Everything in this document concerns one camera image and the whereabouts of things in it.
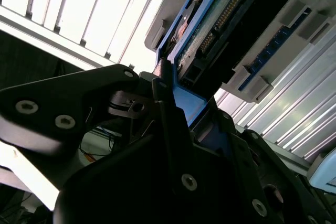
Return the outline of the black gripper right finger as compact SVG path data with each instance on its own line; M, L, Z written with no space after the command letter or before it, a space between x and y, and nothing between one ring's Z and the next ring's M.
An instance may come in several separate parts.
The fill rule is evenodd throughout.
M233 223L328 223L328 212L266 141L239 133L215 100L193 123L196 143L220 157L220 195Z

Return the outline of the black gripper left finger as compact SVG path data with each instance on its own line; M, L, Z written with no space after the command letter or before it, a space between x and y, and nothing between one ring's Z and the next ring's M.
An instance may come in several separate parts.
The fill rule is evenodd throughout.
M145 80L124 65L3 89L1 161L34 189L41 173L28 160L28 154L41 161L66 162L89 130L117 118L133 122L122 134L121 150L145 130L150 99L166 94L172 95L176 105L172 87L165 79Z

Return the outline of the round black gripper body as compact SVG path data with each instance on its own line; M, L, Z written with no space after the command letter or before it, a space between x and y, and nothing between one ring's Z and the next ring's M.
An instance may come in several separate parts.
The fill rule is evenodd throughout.
M222 223L233 170L224 157L232 118L210 107L192 140L171 94L150 99L135 141L74 174L53 223Z

